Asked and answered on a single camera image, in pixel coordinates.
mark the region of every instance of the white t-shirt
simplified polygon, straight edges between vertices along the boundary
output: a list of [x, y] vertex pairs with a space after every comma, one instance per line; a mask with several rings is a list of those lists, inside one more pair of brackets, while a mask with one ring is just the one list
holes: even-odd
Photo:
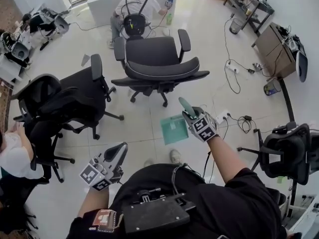
[[[129, 14], [125, 1], [126, 0], [122, 0], [115, 9], [116, 14], [121, 17], [121, 20], [123, 20]], [[128, 7], [130, 10], [130, 13], [131, 14], [139, 13], [144, 2], [145, 0], [128, 0]], [[142, 14], [145, 16], [147, 22], [151, 23], [153, 19], [153, 11], [158, 13], [160, 10], [161, 10], [161, 7], [156, 0], [148, 0], [148, 2], [146, 3], [142, 11]]]
[[17, 133], [6, 133], [4, 137], [6, 148], [0, 153], [0, 167], [19, 178], [40, 179], [43, 177], [42, 165], [37, 165], [35, 171], [31, 170], [30, 157], [26, 148], [22, 147], [20, 136]]

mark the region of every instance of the shoe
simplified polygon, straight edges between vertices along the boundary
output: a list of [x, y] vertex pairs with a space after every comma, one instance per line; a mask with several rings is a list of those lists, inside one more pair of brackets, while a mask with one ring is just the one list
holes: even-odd
[[183, 159], [181, 157], [181, 154], [175, 149], [172, 149], [170, 151], [169, 158], [170, 158], [170, 161], [172, 162], [172, 164], [175, 164], [175, 165], [184, 164]]
[[108, 47], [112, 50], [114, 49], [114, 41], [113, 40], [108, 40]]
[[148, 160], [145, 161], [144, 167], [154, 165], [154, 160], [152, 158], [149, 158]]

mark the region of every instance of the black strap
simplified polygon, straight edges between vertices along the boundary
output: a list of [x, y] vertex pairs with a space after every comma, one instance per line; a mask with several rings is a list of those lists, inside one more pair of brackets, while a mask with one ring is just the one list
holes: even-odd
[[143, 6], [142, 6], [142, 8], [141, 8], [141, 10], [140, 10], [140, 12], [139, 12], [139, 15], [142, 14], [142, 11], [143, 11], [144, 7], [146, 6], [146, 3], [147, 3], [147, 2], [148, 2], [148, 0], [145, 0], [144, 4], [143, 4]]
[[129, 7], [128, 7], [128, 0], [125, 0], [126, 8], [128, 9], [128, 14], [131, 15]]

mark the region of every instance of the green bottle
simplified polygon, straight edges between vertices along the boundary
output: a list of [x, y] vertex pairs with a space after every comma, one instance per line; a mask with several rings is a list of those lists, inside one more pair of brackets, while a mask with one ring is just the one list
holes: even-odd
[[169, 15], [167, 15], [166, 24], [170, 26], [172, 20], [173, 20], [173, 16], [170, 13]]

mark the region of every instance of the black backpack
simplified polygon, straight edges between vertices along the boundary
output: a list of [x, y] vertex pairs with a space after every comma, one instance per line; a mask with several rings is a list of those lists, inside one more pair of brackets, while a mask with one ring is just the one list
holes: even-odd
[[142, 14], [142, 11], [147, 2], [148, 0], [145, 0], [139, 13], [131, 14], [128, 7], [128, 0], [125, 0], [129, 15], [125, 17], [123, 25], [124, 25], [125, 32], [129, 37], [141, 36], [142, 34], [144, 34], [145, 27], [147, 26], [147, 22], [146, 22], [145, 16]]

